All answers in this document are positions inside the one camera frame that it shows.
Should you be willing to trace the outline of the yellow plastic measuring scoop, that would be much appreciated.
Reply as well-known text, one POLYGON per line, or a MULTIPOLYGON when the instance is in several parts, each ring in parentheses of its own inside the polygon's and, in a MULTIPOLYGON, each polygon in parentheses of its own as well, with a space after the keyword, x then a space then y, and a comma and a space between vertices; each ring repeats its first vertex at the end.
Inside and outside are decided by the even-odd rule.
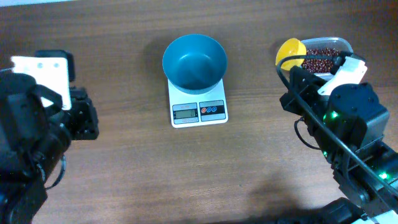
MULTIPOLYGON (((275 58, 275 64, 278 65, 278 63, 283 58, 286 57, 296 56, 296 55, 306 55, 306 54, 307 54, 306 46, 300 40, 296 38, 291 38, 289 40, 286 40, 279 48, 275 58)), ((289 71, 293 66, 300 67, 303 64, 303 62, 304 59, 302 58, 289 60, 281 65, 281 69, 289 71)))

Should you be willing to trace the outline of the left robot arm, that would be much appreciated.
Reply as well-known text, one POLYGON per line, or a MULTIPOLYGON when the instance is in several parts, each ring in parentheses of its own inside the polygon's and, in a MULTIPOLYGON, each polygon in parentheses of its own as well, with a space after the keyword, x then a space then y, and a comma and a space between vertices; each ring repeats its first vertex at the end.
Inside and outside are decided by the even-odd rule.
POLYGON ((32 76, 1 74, 1 223, 31 223, 58 163, 53 185, 63 178, 72 141, 98 138, 98 117, 86 90, 68 91, 72 107, 63 110, 60 94, 32 76))

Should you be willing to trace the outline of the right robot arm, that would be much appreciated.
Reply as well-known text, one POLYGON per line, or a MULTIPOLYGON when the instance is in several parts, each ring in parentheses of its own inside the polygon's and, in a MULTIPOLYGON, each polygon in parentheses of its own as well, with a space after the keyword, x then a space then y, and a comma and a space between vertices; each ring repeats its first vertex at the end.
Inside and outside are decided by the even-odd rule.
POLYGON ((397 152, 384 143, 389 112, 368 83, 345 83, 331 92, 326 81, 294 66, 281 78, 284 110, 301 116, 345 197, 329 204, 335 223, 397 211, 397 152))

